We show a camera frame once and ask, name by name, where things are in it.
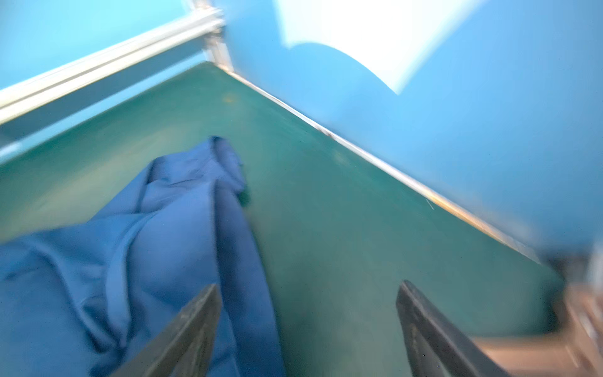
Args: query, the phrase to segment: teal floor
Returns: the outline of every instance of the teal floor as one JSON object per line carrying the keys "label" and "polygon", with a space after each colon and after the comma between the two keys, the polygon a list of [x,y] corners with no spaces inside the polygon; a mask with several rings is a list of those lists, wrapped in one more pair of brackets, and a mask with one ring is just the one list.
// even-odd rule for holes
{"label": "teal floor", "polygon": [[0,240],[86,221],[151,159],[210,135],[244,162],[289,376],[410,376],[403,279],[472,335],[551,328],[550,269],[208,63],[0,166]]}

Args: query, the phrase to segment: light blue wall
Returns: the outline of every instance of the light blue wall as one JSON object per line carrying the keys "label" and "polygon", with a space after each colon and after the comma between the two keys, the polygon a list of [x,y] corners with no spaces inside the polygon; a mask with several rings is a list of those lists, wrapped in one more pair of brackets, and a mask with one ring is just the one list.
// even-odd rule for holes
{"label": "light blue wall", "polygon": [[235,69],[305,115],[529,246],[603,235],[602,2],[487,1],[400,95],[331,47],[283,47],[271,0],[216,4]]}
{"label": "light blue wall", "polygon": [[180,0],[0,0],[0,89],[183,15]]}

